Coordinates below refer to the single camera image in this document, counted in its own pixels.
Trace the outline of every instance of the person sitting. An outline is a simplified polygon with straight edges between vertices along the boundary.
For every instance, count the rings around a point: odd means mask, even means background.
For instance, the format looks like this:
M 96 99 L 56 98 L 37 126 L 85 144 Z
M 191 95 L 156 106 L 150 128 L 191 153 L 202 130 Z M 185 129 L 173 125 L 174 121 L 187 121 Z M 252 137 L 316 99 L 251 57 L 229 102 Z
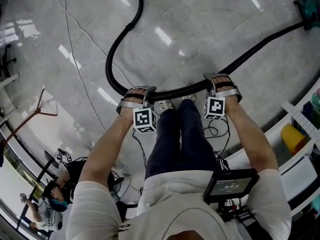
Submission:
M 20 199 L 23 204 L 27 204 L 32 213 L 32 222 L 29 226 L 32 230 L 58 231 L 63 226 L 63 216 L 60 212 L 53 210 L 46 201 L 39 200 L 39 205 L 27 199 L 25 193 L 20 194 Z
M 86 162 L 86 157 L 66 164 L 66 170 L 56 181 L 51 180 L 43 191 L 43 197 L 48 199 L 51 207 L 64 212 L 68 205 L 72 203 L 73 191 L 78 183 L 82 168 Z
M 219 83 L 216 92 L 234 88 L 230 81 L 227 76 L 213 78 L 215 85 Z M 131 96 L 125 97 L 125 101 L 142 104 L 138 97 L 146 95 L 146 90 L 135 88 L 128 93 Z M 186 95 L 182 99 L 177 110 L 169 100 L 162 102 L 163 113 L 156 123 L 157 139 L 147 161 L 137 216 L 124 223 L 106 180 L 134 123 L 133 109 L 122 107 L 83 167 L 74 192 L 66 239 L 250 239 L 243 224 L 234 218 L 223 220 L 217 208 L 203 199 L 211 176 L 219 167 L 214 149 L 205 137 L 195 96 Z M 246 211 L 261 228 L 253 239 L 286 240 L 291 230 L 291 209 L 276 155 L 264 133 L 238 104 L 236 95 L 225 98 L 225 113 L 233 122 L 251 167 L 259 175 L 246 201 Z

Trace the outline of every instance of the shoe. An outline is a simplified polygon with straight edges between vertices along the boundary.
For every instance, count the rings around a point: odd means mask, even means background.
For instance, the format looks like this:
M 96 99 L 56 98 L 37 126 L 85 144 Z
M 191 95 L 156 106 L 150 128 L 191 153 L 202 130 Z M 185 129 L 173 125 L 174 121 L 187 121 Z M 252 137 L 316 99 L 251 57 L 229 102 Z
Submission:
M 191 86 L 193 85 L 194 83 L 193 82 L 187 82 L 184 87 L 187 87 L 187 86 Z M 192 100 L 193 102 L 195 102 L 196 100 L 196 95 L 195 94 L 190 94 L 190 95 L 187 95 L 187 96 L 183 96 L 181 98 L 182 100 Z
M 158 101 L 158 103 L 160 105 L 161 112 L 166 111 L 166 110 L 171 110 L 174 108 L 172 106 L 171 100 L 169 100 L 169 99 Z

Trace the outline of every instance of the black cable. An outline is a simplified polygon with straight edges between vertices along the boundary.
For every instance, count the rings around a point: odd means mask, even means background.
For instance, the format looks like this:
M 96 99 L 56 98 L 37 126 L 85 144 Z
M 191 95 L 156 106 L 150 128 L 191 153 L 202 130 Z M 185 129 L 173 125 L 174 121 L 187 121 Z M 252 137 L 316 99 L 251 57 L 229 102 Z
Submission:
M 225 120 L 223 118 L 221 120 L 224 121 L 226 123 L 226 126 L 227 126 L 227 130 L 226 130 L 226 132 L 224 134 L 218 135 L 218 133 L 219 133 L 218 129 L 213 127 L 213 126 L 211 126 L 211 123 L 214 120 L 211 120 L 209 125 L 207 127 L 203 128 L 203 131 L 209 129 L 210 133 L 212 134 L 212 136 L 210 136 L 210 137 L 205 137 L 206 139 L 220 138 L 220 137 L 223 137 L 223 136 L 228 134 L 228 139 L 227 139 L 227 141 L 226 141 L 226 143 L 224 145 L 224 148 L 223 148 L 222 152 L 214 151 L 214 155 L 216 155 L 217 164 L 218 164 L 219 168 L 223 169 L 224 168 L 223 165 L 224 165 L 228 170 L 230 170 L 228 162 L 222 157 L 222 154 L 225 151 L 225 149 L 226 149 L 226 147 L 227 147 L 227 145 L 229 143 L 229 140 L 230 140 L 230 126 L 229 126 L 229 121 L 228 121 L 227 115 L 225 115 Z
M 144 8 L 144 0 L 138 0 L 138 10 L 136 12 L 136 15 L 134 19 L 125 27 L 125 29 L 120 33 L 120 35 L 116 38 L 113 45 L 111 46 L 109 53 L 106 58 L 105 62 L 105 75 L 107 78 L 108 83 L 110 86 L 121 96 L 125 96 L 125 94 L 128 92 L 128 89 L 122 86 L 114 77 L 112 72 L 112 61 L 113 57 L 115 55 L 116 49 L 119 46 L 120 42 L 123 40 L 123 38 L 126 36 L 126 34 L 133 29 L 133 27 L 138 22 L 139 18 L 141 17 L 142 11 Z M 272 40 L 281 37 L 285 35 L 286 33 L 289 33 L 295 29 L 298 29 L 300 27 L 303 27 L 305 25 L 308 25 L 312 23 L 313 21 L 317 21 L 316 15 L 312 15 L 311 18 L 301 21 L 297 24 L 294 24 L 292 26 L 286 27 L 274 34 L 271 34 L 267 36 L 265 39 L 263 39 L 261 42 L 256 44 L 254 47 L 249 49 L 247 52 L 245 52 L 243 55 L 241 55 L 239 58 L 237 58 L 234 62 L 232 62 L 230 65 L 225 67 L 223 70 L 221 70 L 219 73 L 228 74 L 230 75 L 233 71 L 235 71 L 238 67 L 240 67 L 245 61 L 247 61 L 252 55 L 254 55 L 257 51 L 259 51 L 261 48 L 263 48 L 266 44 L 271 42 Z M 167 90 L 167 91 L 161 91 L 161 92 L 152 92 L 149 95 L 148 101 L 152 104 L 154 102 L 158 101 L 164 101 L 164 100 L 172 100 L 176 99 L 182 96 L 195 94 L 197 92 L 200 92 L 205 89 L 211 89 L 211 83 L 209 80 L 204 79 L 200 82 L 194 83 L 189 86 L 185 86 L 182 88 L 174 89 L 174 90 Z
M 88 158 L 87 156 L 81 156 L 81 157 L 77 158 L 76 160 L 73 160 L 72 162 L 76 162 L 79 159 L 81 159 L 81 161 L 83 161 L 84 159 L 87 159 L 87 158 Z
M 228 127 L 227 131 L 226 131 L 224 134 L 218 136 L 218 133 L 219 133 L 219 132 L 218 132 L 218 129 L 215 128 L 215 127 L 213 127 L 213 126 L 211 126 L 211 123 L 214 121 L 214 120 L 211 120 L 210 123 L 209 123 L 209 125 L 208 125 L 207 127 L 203 128 L 203 131 L 209 129 L 210 133 L 212 134 L 212 136 L 210 136 L 210 137 L 205 137 L 206 139 L 220 138 L 220 137 L 225 136 L 225 135 L 229 132 L 229 125 L 228 125 L 228 122 L 227 122 L 227 120 L 228 120 L 227 117 L 226 117 L 226 120 L 224 120 L 224 119 L 221 119 L 221 120 L 226 123 L 226 125 L 227 125 L 227 127 Z
M 121 189 L 121 182 L 119 182 L 119 184 L 120 184 L 120 187 L 119 187 L 118 191 L 117 191 L 117 192 L 114 192 L 111 196 L 114 196 L 114 195 L 116 195 L 116 194 L 119 193 L 119 191 L 120 191 L 120 189 Z
M 228 121 L 228 117 L 227 117 L 227 116 L 225 116 L 225 118 L 226 118 L 226 126 L 228 127 L 228 130 L 227 130 L 227 132 L 228 132 L 228 139 L 227 139 L 227 141 L 226 141 L 226 143 L 225 143 L 225 145 L 224 145 L 224 148 L 223 148 L 222 152 L 220 153 L 219 157 L 222 156 L 222 154 L 223 154 L 223 152 L 225 151 L 225 149 L 226 149 L 226 147 L 227 147 L 227 145 L 228 145 L 228 142 L 229 142 L 229 140 L 230 140 L 229 121 Z
M 44 205 L 45 205 L 45 209 L 46 209 L 46 214 L 48 216 L 48 223 L 50 224 L 50 213 L 49 213 L 49 210 L 48 210 L 48 206 L 52 208 L 52 206 L 46 202 L 45 199 L 42 199 L 43 202 L 44 202 Z
M 120 176 L 118 175 L 118 173 L 116 173 L 114 170 L 111 170 L 110 171 L 114 176 L 116 176 L 117 177 L 117 179 L 119 179 L 120 178 Z
M 136 189 L 135 187 L 133 187 L 132 185 L 129 185 L 129 188 L 132 188 L 132 190 L 135 190 L 136 192 L 138 192 L 141 196 L 142 196 L 142 192 L 139 189 Z
M 140 140 L 135 136 L 135 132 L 136 132 L 136 129 L 133 129 L 132 131 L 132 137 L 139 143 L 140 145 L 140 148 L 141 148 L 141 151 L 142 151 L 142 157 L 143 157 L 143 164 L 144 164 L 144 168 L 147 168 L 147 158 L 146 158 L 146 154 L 145 154 L 145 151 L 144 151 L 144 148 L 142 147 L 142 144 L 140 142 Z

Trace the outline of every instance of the digital display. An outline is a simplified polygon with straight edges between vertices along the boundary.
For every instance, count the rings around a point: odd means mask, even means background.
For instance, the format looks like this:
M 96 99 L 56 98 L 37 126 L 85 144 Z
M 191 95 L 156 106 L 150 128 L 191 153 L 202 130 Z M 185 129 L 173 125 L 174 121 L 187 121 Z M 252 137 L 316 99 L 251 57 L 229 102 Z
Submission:
M 210 196 L 238 194 L 245 191 L 252 178 L 217 180 Z

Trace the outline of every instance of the small screen device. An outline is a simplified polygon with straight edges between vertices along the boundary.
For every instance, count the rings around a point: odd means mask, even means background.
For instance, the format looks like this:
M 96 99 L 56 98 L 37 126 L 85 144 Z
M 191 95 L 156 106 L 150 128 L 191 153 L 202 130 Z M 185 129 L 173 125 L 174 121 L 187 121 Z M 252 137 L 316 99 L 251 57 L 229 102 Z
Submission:
M 214 171 L 203 194 L 207 204 L 224 202 L 228 199 L 243 198 L 257 183 L 256 169 Z

